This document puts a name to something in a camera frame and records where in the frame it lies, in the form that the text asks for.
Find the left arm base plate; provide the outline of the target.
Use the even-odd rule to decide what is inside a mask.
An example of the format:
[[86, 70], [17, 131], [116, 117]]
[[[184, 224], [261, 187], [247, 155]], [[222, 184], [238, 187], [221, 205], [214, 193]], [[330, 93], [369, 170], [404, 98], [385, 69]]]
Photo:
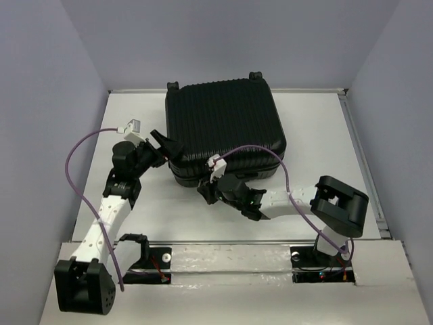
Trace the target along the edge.
[[141, 257], [123, 276], [125, 284], [169, 285], [171, 284], [172, 248], [151, 246], [149, 257]]

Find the black hard-shell suitcase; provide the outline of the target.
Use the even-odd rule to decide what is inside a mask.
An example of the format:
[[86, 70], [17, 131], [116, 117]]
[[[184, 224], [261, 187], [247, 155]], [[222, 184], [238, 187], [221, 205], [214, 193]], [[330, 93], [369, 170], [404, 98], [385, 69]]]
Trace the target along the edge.
[[198, 185], [215, 154], [229, 153], [226, 172], [245, 181], [273, 176], [285, 155], [286, 137], [261, 72], [184, 87], [168, 83], [165, 119], [168, 138], [184, 146], [169, 165], [183, 187]]

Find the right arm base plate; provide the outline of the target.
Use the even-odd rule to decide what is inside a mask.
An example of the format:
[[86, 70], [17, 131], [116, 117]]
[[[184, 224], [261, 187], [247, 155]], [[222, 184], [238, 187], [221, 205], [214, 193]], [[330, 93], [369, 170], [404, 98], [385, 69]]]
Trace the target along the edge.
[[348, 257], [329, 256], [313, 246], [291, 246], [292, 279], [295, 284], [355, 283]]

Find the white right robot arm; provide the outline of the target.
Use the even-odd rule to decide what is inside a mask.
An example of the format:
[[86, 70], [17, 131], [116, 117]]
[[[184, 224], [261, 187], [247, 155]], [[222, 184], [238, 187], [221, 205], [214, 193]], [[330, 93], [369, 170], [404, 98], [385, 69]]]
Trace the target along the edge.
[[250, 188], [232, 174], [199, 183], [207, 204], [218, 201], [252, 221], [299, 215], [317, 233], [311, 257], [327, 265], [337, 254], [348, 256], [348, 243], [363, 235], [369, 197], [360, 190], [328, 175], [316, 185], [295, 190], [270, 191]]

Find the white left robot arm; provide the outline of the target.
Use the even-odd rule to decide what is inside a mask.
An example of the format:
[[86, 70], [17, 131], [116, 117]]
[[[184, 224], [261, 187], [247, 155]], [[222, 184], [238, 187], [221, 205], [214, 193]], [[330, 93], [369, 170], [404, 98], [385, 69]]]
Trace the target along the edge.
[[124, 220], [133, 210], [141, 191], [141, 176], [149, 168], [158, 168], [178, 159], [183, 145], [157, 130], [151, 136], [155, 148], [136, 131], [117, 128], [124, 139], [112, 148], [112, 168], [108, 174], [99, 208], [83, 196], [82, 201], [94, 215], [94, 222], [67, 260], [54, 269], [58, 307], [62, 312], [108, 314], [116, 290], [124, 289], [123, 276], [113, 243]]

